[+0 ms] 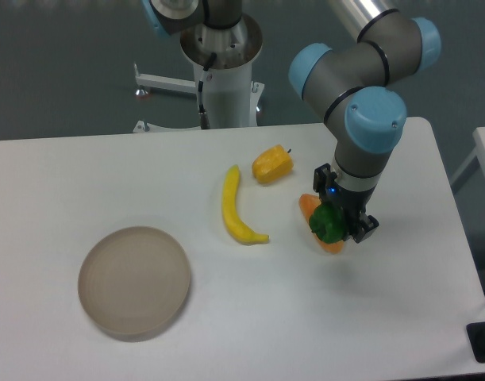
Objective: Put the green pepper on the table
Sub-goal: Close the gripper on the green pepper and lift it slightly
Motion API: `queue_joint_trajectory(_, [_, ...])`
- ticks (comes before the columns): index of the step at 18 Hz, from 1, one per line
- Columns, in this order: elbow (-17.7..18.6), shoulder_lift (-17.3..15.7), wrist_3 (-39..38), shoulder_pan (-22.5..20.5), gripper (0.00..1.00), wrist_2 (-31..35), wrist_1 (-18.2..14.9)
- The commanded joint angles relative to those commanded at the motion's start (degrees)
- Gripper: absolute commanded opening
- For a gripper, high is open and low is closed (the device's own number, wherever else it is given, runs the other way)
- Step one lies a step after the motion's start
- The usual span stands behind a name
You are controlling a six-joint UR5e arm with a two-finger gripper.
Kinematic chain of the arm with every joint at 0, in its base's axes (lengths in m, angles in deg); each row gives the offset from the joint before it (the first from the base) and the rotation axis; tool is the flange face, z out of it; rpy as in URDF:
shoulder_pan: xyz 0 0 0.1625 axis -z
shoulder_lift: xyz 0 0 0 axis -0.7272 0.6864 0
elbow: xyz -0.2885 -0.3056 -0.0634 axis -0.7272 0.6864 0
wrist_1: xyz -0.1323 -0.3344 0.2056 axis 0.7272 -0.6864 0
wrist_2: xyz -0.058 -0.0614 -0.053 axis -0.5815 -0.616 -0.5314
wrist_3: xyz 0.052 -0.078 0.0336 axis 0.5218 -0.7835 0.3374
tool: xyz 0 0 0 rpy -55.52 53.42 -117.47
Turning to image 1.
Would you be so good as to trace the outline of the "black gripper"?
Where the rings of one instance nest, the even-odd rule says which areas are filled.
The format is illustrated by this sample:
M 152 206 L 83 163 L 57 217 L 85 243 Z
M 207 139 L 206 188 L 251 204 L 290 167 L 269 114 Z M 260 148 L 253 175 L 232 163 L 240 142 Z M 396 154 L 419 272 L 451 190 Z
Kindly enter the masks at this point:
M 331 166 L 326 163 L 314 170 L 313 190 L 319 198 L 327 195 L 332 204 L 343 210 L 347 223 L 344 241 L 353 240 L 359 244 L 379 227 L 377 219 L 366 214 L 366 205 L 375 187 L 361 191 L 349 190 L 340 185 L 337 178 L 331 178 Z

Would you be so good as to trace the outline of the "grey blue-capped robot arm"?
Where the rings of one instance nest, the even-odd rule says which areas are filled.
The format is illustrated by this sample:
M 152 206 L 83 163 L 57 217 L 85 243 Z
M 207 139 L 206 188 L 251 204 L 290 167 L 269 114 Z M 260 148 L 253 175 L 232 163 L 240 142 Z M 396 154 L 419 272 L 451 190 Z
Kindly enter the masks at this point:
M 308 223 L 322 242 L 356 242 L 378 227 L 366 205 L 402 136 L 404 101 L 388 85 L 437 62 L 436 26 L 404 17 L 389 1 L 333 1 L 331 8 L 355 39 L 335 52 L 310 44 L 292 60 L 295 93 L 336 138 L 333 160 L 314 172 L 319 205 Z M 239 1 L 145 1 L 156 34 L 179 34 L 194 68 L 193 93 L 202 129 L 249 127 L 256 122 L 252 62 L 263 36 Z

